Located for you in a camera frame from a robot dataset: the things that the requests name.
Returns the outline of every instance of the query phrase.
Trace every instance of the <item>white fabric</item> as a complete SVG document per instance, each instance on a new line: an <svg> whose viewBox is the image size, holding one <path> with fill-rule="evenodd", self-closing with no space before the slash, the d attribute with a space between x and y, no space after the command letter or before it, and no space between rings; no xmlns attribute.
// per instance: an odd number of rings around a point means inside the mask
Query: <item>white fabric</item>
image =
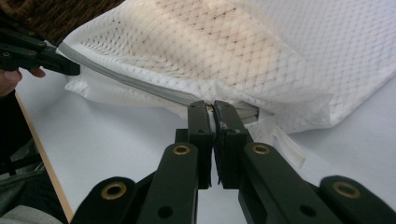
<svg viewBox="0 0 396 224"><path fill-rule="evenodd" d="M394 0L126 0L60 52L209 102L255 105L295 133L332 127L395 74L395 12ZM83 64L68 90L178 108Z"/></svg>

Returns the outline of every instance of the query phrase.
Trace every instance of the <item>white table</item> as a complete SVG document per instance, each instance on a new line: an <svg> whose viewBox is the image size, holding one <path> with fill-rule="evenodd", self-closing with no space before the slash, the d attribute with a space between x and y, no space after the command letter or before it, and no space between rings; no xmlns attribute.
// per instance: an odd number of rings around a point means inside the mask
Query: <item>white table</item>
<svg viewBox="0 0 396 224"><path fill-rule="evenodd" d="M24 73L17 88L40 154L70 220L90 190L111 176L138 181L157 169L175 129L187 121L161 108L91 102L64 90L66 77ZM396 79L340 125L293 134L307 154L299 174L318 184L351 177L396 209ZM215 167L213 183L217 183ZM197 223L246 223L237 190L200 190Z"/></svg>

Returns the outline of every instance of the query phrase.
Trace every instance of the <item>wicker texture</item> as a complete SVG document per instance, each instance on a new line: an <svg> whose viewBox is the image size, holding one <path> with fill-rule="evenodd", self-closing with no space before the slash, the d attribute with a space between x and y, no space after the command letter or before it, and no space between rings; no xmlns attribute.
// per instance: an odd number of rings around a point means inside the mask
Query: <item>wicker texture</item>
<svg viewBox="0 0 396 224"><path fill-rule="evenodd" d="M73 30L118 6L123 0L0 0L13 20L58 46Z"/></svg>

